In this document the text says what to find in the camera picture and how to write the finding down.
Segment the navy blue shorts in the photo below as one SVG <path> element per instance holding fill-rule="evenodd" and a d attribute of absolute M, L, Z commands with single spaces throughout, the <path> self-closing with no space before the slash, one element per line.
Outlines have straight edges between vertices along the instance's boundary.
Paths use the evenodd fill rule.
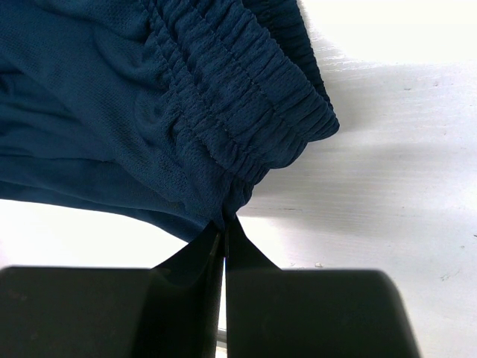
<path fill-rule="evenodd" d="M 192 241 L 338 131 L 295 1 L 3 1 L 1 197 Z"/>

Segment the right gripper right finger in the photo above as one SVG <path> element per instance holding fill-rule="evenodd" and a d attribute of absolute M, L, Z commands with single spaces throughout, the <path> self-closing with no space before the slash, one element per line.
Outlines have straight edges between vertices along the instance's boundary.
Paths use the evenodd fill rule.
<path fill-rule="evenodd" d="M 284 270 L 245 235 L 224 236 L 230 357 L 418 357 L 399 292 L 369 269 Z"/>

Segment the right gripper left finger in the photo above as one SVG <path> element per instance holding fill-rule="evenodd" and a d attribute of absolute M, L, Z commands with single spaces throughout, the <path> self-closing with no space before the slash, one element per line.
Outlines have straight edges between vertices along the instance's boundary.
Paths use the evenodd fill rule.
<path fill-rule="evenodd" d="M 3 268 L 1 355 L 213 357 L 222 270 L 213 224 L 153 268 Z"/>

